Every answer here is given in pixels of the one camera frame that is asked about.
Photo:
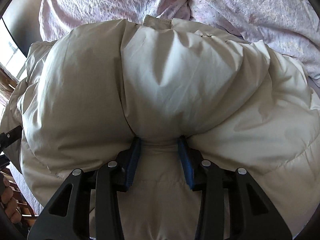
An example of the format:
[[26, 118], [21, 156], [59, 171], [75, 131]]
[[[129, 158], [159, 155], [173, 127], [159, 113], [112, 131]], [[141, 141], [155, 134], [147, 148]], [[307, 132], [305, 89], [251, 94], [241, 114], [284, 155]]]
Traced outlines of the person's left hand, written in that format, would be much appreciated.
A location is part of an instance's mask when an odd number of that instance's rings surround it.
[[3, 193], [1, 194], [1, 204], [4, 207], [4, 212], [13, 224], [17, 224], [21, 221], [21, 214], [17, 209], [17, 201], [14, 198], [14, 192], [10, 187], [10, 183], [7, 178], [3, 178], [3, 184], [5, 186]]

